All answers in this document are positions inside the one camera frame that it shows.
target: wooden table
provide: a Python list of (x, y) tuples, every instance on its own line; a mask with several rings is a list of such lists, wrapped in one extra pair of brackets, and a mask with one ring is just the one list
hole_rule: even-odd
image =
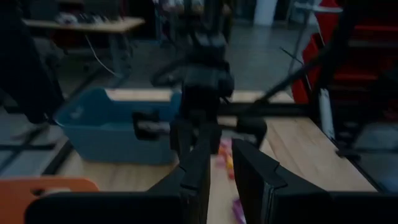
[(102, 24), (59, 24), (55, 21), (36, 21), (24, 20), (29, 27), (50, 29), (50, 30), (72, 30), (84, 33), (104, 33), (109, 37), (109, 48), (113, 61), (114, 75), (117, 78), (113, 86), (118, 86), (128, 78), (130, 68), (132, 68), (132, 48), (126, 33), (136, 29), (145, 23), (145, 20), (135, 17), (124, 17), (119, 21), (105, 22)]
[[(108, 90), (114, 100), (168, 100), (167, 90)], [(234, 101), (252, 101), (259, 91), (235, 91)], [(292, 99), (285, 93), (273, 101)], [(267, 118), (268, 133), (261, 151), (278, 160), (282, 166), (325, 190), (375, 191), (372, 185), (347, 160), (335, 154), (335, 146), (308, 118)], [(231, 124), (234, 118), (220, 118)], [(87, 177), (101, 190), (143, 191), (166, 176), (169, 166), (138, 166), (83, 161), (74, 152), (64, 163), (59, 175)], [(228, 180), (224, 169), (215, 167), (211, 159), (211, 188), (208, 223), (236, 223), (232, 200), (238, 196), (235, 183)]]
[(102, 32), (107, 34), (120, 34), (125, 33), (131, 29), (139, 27), (145, 23), (141, 18), (126, 17), (120, 21), (106, 22), (103, 24), (71, 24), (64, 25), (55, 21), (37, 21), (26, 19), (24, 22), (29, 27), (38, 27), (44, 29), (62, 29), (62, 30), (75, 30), (83, 32)]

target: floor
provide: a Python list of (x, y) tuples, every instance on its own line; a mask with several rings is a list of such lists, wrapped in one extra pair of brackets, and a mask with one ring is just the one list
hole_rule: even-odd
[[(308, 42), (314, 28), (306, 31), (302, 48)], [(238, 90), (267, 90), (287, 76), (291, 58), (280, 47), (293, 52), (299, 36), (297, 29), (271, 29), (269, 27), (236, 26), (233, 28), (226, 60), (231, 65)], [(130, 78), (121, 88), (151, 88), (149, 77), (163, 65), (179, 58), (171, 46), (159, 47), (154, 43), (137, 42), (134, 49), (133, 69)], [(82, 72), (81, 57), (63, 60), (58, 75), (62, 89), (70, 93), (79, 80), (88, 76)], [(113, 78), (106, 70), (91, 86), (107, 86)]]

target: table leg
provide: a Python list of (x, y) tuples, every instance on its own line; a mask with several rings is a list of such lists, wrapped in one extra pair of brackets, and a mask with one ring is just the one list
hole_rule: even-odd
[[(130, 75), (128, 64), (123, 60), (123, 57), (125, 56), (124, 51), (119, 48), (119, 46), (123, 46), (125, 44), (122, 39), (124, 39), (124, 37), (120, 37), (117, 34), (109, 35), (109, 47), (111, 49), (113, 70), (117, 78), (116, 81), (111, 84), (111, 87), (113, 88), (119, 87)], [(129, 53), (127, 53), (126, 56), (126, 58), (128, 58), (127, 60), (130, 61)]]
[(126, 46), (127, 61), (130, 65), (130, 68), (132, 68), (132, 55), (133, 55), (134, 51), (133, 51), (133, 48), (131, 47), (131, 44), (130, 44), (130, 41), (129, 41), (127, 35), (123, 34), (122, 36), (123, 36), (124, 45)]
[(288, 28), (288, 26), (289, 26), (289, 22), (290, 22), (289, 20), (290, 20), (290, 17), (292, 16), (294, 2), (295, 2), (295, 0), (290, 0), (289, 1), (289, 7), (287, 8), (286, 18), (285, 18), (285, 26), (286, 26), (286, 28)]
[(162, 18), (157, 9), (155, 9), (155, 32), (156, 32), (156, 39), (159, 45), (163, 44), (163, 37), (162, 37)]

